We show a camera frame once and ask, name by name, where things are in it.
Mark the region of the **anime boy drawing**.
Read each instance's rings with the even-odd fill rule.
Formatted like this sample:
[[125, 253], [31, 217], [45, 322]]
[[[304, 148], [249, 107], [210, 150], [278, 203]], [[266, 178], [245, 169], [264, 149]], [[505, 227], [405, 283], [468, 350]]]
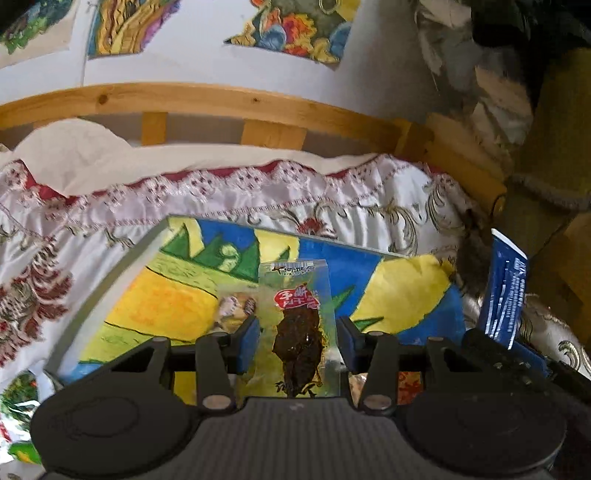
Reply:
[[79, 2], [36, 1], [1, 34], [0, 67], [69, 48]]

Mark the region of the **white pillow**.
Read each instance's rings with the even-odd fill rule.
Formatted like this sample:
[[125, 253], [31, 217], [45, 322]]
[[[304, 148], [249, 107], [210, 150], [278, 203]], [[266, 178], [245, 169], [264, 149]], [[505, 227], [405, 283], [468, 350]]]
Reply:
[[325, 158], [303, 151], [231, 144], [134, 147], [100, 124], [68, 119], [34, 130], [13, 151], [2, 149], [1, 165], [20, 160], [37, 183], [75, 196], [183, 170], [259, 167], [286, 160], [332, 174], [372, 157], [369, 153]]

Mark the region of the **swirly night seaweed drawing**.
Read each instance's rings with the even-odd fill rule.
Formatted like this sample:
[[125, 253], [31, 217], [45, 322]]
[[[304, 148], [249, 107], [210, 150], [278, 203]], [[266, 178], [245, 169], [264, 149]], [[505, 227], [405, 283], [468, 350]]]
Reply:
[[103, 0], [97, 2], [87, 58], [142, 53], [180, 7], [178, 0]]

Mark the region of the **rice cracker snack packet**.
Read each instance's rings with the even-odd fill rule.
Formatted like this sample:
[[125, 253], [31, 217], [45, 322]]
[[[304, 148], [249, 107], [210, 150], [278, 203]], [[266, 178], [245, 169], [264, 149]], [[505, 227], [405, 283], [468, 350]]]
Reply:
[[[367, 374], [352, 374], [349, 373], [349, 391], [353, 406], [359, 405], [360, 396], [363, 386], [367, 380]], [[398, 405], [409, 405], [415, 398], [424, 391], [422, 377], [420, 372], [400, 372], [398, 380]]]

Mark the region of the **olive brown hanging garment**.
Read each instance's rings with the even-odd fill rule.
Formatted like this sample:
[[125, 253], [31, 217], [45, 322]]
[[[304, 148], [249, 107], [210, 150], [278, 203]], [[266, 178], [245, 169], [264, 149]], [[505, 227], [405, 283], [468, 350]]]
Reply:
[[493, 221], [469, 209], [456, 262], [456, 281], [484, 295], [493, 228], [529, 259], [580, 213], [590, 211], [590, 50], [564, 53], [546, 78], [531, 129], [509, 176], [501, 214]]

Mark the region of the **landscape hill drawing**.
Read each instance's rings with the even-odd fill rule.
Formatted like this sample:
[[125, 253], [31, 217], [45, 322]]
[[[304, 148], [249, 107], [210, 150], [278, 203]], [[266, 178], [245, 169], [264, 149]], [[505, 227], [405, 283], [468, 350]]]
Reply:
[[256, 14], [225, 42], [335, 65], [342, 61], [360, 5], [359, 0], [253, 1]]

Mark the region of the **blue white box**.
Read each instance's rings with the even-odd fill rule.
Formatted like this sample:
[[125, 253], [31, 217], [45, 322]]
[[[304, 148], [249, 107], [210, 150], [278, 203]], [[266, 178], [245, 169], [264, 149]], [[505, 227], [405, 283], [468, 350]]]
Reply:
[[491, 264], [477, 327], [488, 337], [511, 349], [521, 324], [528, 257], [497, 229], [493, 237]]

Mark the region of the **nut bar clear packet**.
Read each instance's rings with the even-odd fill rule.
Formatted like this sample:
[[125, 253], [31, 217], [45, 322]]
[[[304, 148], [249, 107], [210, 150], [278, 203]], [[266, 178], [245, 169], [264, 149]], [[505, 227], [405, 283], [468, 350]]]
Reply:
[[247, 318], [256, 313], [256, 297], [246, 292], [232, 292], [221, 296], [211, 331], [232, 334]]

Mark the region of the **floral satin bedspread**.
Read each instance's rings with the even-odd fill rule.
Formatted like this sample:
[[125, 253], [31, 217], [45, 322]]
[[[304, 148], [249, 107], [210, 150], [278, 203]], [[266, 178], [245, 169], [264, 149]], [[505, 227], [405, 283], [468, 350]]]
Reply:
[[[24, 163], [1, 169], [1, 392], [42, 374], [86, 289], [146, 233], [171, 217], [304, 234], [452, 266], [474, 203], [449, 176], [389, 155], [334, 174], [294, 161], [183, 170], [64, 196], [36, 182]], [[1, 463], [5, 479], [34, 479], [40, 465]]]

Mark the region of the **dried meat clear packet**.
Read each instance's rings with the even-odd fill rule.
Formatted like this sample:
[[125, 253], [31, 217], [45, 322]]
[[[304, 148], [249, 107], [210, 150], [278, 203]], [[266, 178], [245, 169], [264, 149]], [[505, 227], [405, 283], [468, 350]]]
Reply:
[[256, 317], [260, 337], [238, 396], [332, 397], [341, 388], [335, 309], [324, 260], [259, 266]]

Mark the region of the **white green pickle pouch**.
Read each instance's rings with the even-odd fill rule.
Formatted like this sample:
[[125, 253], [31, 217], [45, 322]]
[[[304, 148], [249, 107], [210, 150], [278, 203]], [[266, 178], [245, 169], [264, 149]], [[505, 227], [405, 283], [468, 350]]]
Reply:
[[17, 460], [41, 464], [30, 435], [31, 419], [40, 405], [36, 377], [22, 372], [1, 392], [1, 463]]

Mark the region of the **wooden bed frame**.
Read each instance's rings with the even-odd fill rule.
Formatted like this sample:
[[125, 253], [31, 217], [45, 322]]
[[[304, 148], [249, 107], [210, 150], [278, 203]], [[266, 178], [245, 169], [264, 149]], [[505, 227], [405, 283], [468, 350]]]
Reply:
[[428, 127], [385, 120], [300, 97], [260, 90], [190, 83], [115, 83], [77, 87], [12, 101], [1, 107], [4, 130], [93, 115], [138, 114], [141, 143], [161, 145], [167, 118], [186, 114], [242, 121], [243, 145], [300, 150], [309, 132], [351, 139], [373, 152], [422, 162], [450, 174], [492, 216], [507, 188], [446, 146]]

